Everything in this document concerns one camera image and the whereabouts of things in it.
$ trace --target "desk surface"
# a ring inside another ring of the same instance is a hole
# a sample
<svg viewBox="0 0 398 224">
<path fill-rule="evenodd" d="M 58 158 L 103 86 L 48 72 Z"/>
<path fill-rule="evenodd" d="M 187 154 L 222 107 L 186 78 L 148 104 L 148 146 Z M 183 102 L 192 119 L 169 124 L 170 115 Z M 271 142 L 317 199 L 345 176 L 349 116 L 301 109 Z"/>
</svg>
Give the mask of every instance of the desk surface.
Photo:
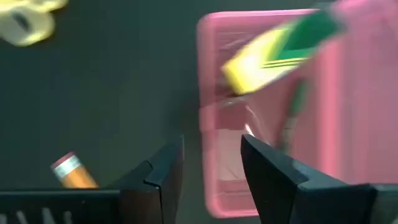
<svg viewBox="0 0 398 224">
<path fill-rule="evenodd" d="M 0 42 L 0 188 L 61 187 L 50 165 L 69 151 L 106 185 L 184 133 L 178 223 L 259 223 L 216 220 L 204 206 L 196 23 L 210 12 L 313 2 L 71 0 L 49 40 Z"/>
</svg>

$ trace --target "pink container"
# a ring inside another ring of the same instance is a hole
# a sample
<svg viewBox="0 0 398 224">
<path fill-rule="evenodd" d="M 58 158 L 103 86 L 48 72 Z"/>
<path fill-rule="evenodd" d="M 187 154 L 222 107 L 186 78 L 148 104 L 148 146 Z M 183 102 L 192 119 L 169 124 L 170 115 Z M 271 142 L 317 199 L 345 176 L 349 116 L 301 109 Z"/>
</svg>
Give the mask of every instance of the pink container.
<svg viewBox="0 0 398 224">
<path fill-rule="evenodd" d="M 323 43 L 290 75 L 240 97 L 232 96 L 220 67 L 255 36 L 312 10 L 219 12 L 200 21 L 200 130 L 206 206 L 213 216 L 257 215 L 244 176 L 241 135 L 273 145 L 300 77 L 311 85 L 290 154 L 349 183 L 398 182 L 398 29 L 392 23 L 398 11 L 392 1 L 376 3 L 336 4 L 347 32 Z"/>
</svg>

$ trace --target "pink plastic bin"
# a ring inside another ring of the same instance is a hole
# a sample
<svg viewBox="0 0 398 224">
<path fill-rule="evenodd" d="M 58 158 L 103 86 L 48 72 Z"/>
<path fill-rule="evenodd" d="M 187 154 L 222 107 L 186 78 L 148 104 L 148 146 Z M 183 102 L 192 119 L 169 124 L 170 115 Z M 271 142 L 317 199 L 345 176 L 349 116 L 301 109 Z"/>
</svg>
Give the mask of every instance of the pink plastic bin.
<svg viewBox="0 0 398 224">
<path fill-rule="evenodd" d="M 240 138 L 249 133 L 275 143 L 291 86 L 300 77 L 311 85 L 291 156 L 349 183 L 398 182 L 398 29 L 388 25 L 398 18 L 387 4 L 335 5 L 348 30 L 324 42 L 290 75 L 243 97 L 232 97 L 220 67 L 258 34 L 312 10 L 219 12 L 200 21 L 200 129 L 206 206 L 213 216 L 257 215 Z"/>
</svg>

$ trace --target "dark gray surface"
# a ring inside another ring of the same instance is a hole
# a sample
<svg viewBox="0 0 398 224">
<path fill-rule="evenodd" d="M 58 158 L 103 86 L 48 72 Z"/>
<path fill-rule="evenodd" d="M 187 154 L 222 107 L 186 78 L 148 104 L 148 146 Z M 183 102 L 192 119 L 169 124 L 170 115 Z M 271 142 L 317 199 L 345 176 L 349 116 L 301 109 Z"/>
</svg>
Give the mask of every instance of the dark gray surface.
<svg viewBox="0 0 398 224">
<path fill-rule="evenodd" d="M 205 209 L 198 130 L 196 23 L 210 12 L 306 8 L 306 1 L 75 1 L 55 35 L 0 42 L 1 188 L 61 187 L 50 165 L 75 151 L 100 185 L 185 135 L 178 223 L 259 223 Z"/>
</svg>

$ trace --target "plastic tray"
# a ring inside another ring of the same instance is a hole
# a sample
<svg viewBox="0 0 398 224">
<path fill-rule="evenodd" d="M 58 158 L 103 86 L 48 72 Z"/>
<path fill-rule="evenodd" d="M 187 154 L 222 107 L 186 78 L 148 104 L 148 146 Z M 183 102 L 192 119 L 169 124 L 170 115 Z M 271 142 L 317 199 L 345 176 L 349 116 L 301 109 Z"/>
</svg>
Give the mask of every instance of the plastic tray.
<svg viewBox="0 0 398 224">
<path fill-rule="evenodd" d="M 312 10 L 219 12 L 200 21 L 200 129 L 206 206 L 213 216 L 257 215 L 241 162 L 241 135 L 273 145 L 291 86 L 300 77 L 311 84 L 290 155 L 349 183 L 398 182 L 398 150 L 391 148 L 398 143 L 398 39 L 387 34 L 391 27 L 380 26 L 388 20 L 377 13 L 381 4 L 371 9 L 364 2 L 336 6 L 348 31 L 323 43 L 311 61 L 240 97 L 233 96 L 220 67 L 258 34 Z"/>
</svg>

